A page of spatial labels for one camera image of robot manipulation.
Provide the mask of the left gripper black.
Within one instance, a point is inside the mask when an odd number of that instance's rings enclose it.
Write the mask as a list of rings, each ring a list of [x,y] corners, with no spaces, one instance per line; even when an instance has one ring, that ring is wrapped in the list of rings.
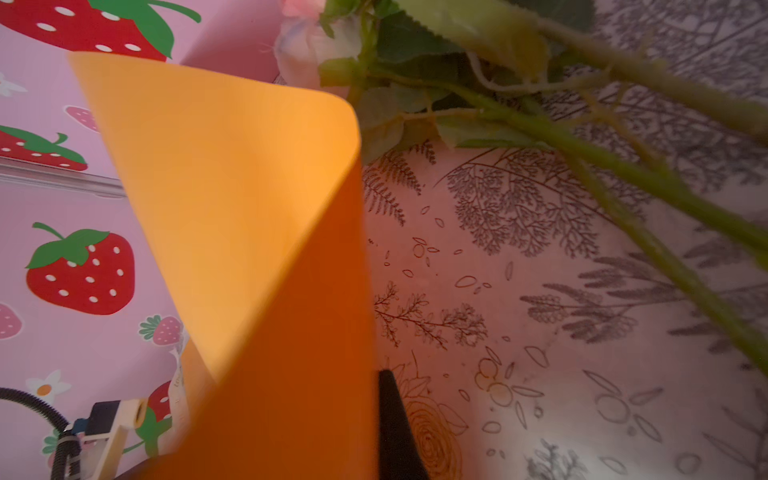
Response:
[[[95,403],[85,428],[71,424],[55,444],[51,479],[115,479],[131,431],[143,425],[146,398]]]

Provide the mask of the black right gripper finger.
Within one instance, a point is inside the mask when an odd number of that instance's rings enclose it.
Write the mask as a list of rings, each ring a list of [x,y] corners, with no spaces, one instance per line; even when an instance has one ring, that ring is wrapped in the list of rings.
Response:
[[[428,480],[391,370],[378,372],[380,480]]]

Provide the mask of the orange wrapping paper sheet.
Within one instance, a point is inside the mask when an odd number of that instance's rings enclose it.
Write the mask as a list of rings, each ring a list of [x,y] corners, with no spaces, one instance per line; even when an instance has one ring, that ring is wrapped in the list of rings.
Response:
[[[106,53],[72,69],[199,354],[150,479],[374,479],[360,135],[345,100]]]

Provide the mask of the white fake rose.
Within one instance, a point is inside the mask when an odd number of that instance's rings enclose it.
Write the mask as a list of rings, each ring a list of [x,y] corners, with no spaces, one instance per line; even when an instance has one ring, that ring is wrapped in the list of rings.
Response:
[[[459,45],[433,36],[407,19],[398,7],[401,1],[325,1],[324,31],[340,30],[337,18],[355,13],[363,50],[359,54],[369,72],[346,86],[335,84],[331,69],[319,69],[321,87],[340,93],[354,107],[362,136],[364,202],[377,213],[400,216],[398,202],[386,185],[391,181],[410,182],[412,174],[398,161],[404,149],[441,141],[452,148],[536,150],[559,155],[581,190],[587,192],[611,221],[642,251],[649,262],[682,292],[711,324],[741,351],[759,370],[767,367],[767,340],[741,319],[736,310],[707,287],[686,267],[641,220],[615,196],[601,179],[608,171],[615,177],[674,209],[724,234],[746,249],[760,265],[767,262],[767,232],[742,217],[690,192],[667,163],[643,141],[631,144],[638,163],[622,160],[616,154],[577,138],[568,125],[550,120],[537,96],[546,92],[577,92],[588,97],[591,90],[618,78],[597,80],[586,87],[568,89],[572,78],[606,74],[588,64],[564,44],[550,38],[534,43],[530,51],[512,48],[505,60],[485,56],[476,65]],[[391,123],[384,128],[365,130],[374,121],[377,107],[400,112],[439,112],[452,108],[489,109],[491,117],[523,136],[523,145],[461,147],[444,142],[432,131],[432,122]]]

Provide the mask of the pale pink fake rose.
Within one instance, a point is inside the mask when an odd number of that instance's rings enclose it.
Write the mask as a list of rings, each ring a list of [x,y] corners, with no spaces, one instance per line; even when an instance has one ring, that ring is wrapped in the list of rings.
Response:
[[[363,50],[359,15],[344,14],[336,20],[338,32],[324,31],[320,22],[327,5],[325,1],[288,1],[284,6],[287,17],[275,41],[274,53],[280,73],[291,86],[320,89],[321,66],[330,67],[332,80],[342,86],[370,70],[358,57]],[[671,75],[637,54],[614,49],[527,7],[509,1],[401,1],[398,7],[418,27],[464,48],[472,65],[481,56],[505,60],[514,47],[528,52],[534,43],[550,38],[575,51],[588,64],[608,71],[572,78],[565,83],[568,89],[586,87],[597,80],[626,80],[665,95],[760,143],[767,141],[766,107]],[[485,107],[432,113],[377,107],[373,113],[374,121],[365,125],[365,130],[384,128],[393,122],[431,121],[432,131],[442,135],[447,144],[475,147],[524,143],[522,134],[491,117]]]

